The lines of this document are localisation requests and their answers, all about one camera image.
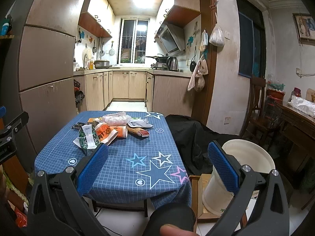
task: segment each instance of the white star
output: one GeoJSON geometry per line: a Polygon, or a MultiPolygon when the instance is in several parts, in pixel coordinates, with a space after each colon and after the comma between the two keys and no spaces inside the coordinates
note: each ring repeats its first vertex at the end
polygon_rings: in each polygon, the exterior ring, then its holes
{"type": "Polygon", "coordinates": [[[166,172],[170,169],[171,166],[158,168],[151,160],[150,160],[150,169],[145,171],[137,172],[140,175],[150,177],[150,190],[154,187],[159,181],[169,182],[175,184],[175,182],[169,178],[166,172]]]}
{"type": "Polygon", "coordinates": [[[160,116],[163,116],[163,114],[158,113],[158,112],[146,112],[148,115],[145,117],[155,117],[160,120],[160,116]]]}
{"type": "Polygon", "coordinates": [[[160,167],[167,162],[173,164],[173,162],[170,161],[171,154],[163,155],[161,152],[158,153],[158,157],[153,157],[152,159],[158,160],[160,162],[160,167]]]}

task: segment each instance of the green packet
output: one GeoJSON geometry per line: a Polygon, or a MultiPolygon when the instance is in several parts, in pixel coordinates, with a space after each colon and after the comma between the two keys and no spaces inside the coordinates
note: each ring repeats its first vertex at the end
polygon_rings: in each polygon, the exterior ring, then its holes
{"type": "Polygon", "coordinates": [[[93,125],[83,125],[79,130],[79,142],[86,156],[90,155],[100,144],[93,125]]]}

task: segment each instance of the kitchen countertop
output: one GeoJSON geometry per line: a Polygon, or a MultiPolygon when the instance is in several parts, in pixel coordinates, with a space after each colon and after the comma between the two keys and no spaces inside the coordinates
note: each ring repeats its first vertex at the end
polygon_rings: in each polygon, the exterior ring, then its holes
{"type": "Polygon", "coordinates": [[[111,67],[108,69],[76,71],[76,72],[73,72],[73,76],[90,75],[90,74],[109,72],[109,71],[142,71],[142,72],[148,72],[152,75],[169,75],[169,76],[178,76],[178,77],[186,77],[186,78],[191,78],[192,76],[192,73],[190,71],[173,72],[173,71],[165,71],[165,70],[153,70],[150,67],[111,67]]]}

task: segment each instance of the chair back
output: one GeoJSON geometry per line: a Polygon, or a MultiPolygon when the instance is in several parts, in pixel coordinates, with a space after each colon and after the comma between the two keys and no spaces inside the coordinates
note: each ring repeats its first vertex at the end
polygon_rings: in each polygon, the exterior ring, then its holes
{"type": "Polygon", "coordinates": [[[259,111],[258,116],[262,116],[265,101],[266,79],[255,77],[252,75],[250,79],[249,89],[249,107],[248,113],[251,115],[253,111],[259,111]]]}

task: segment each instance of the pink star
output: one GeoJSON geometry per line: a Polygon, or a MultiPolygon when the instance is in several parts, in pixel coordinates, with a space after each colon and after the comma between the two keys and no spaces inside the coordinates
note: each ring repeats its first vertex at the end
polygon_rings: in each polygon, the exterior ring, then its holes
{"type": "Polygon", "coordinates": [[[186,173],[186,170],[182,170],[179,166],[177,167],[177,172],[171,174],[171,176],[178,176],[181,184],[187,179],[188,180],[188,175],[186,173]]]}

